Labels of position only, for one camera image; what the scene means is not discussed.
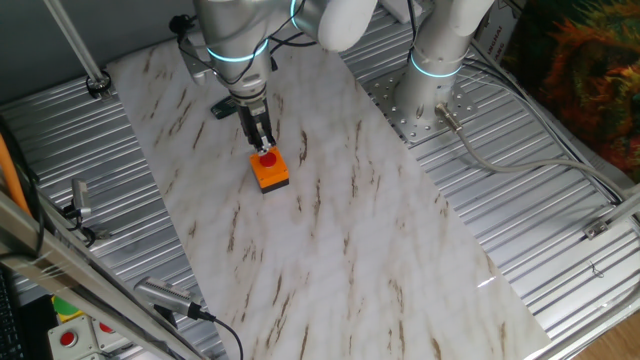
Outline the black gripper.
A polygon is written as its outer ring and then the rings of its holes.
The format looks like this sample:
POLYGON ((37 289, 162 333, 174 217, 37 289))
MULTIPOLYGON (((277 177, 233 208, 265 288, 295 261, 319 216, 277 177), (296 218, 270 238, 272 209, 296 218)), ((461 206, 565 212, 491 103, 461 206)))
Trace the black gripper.
POLYGON ((265 96, 243 98, 233 96, 244 134, 252 138, 253 146, 259 155, 265 155, 276 146, 272 134, 268 102, 265 96))

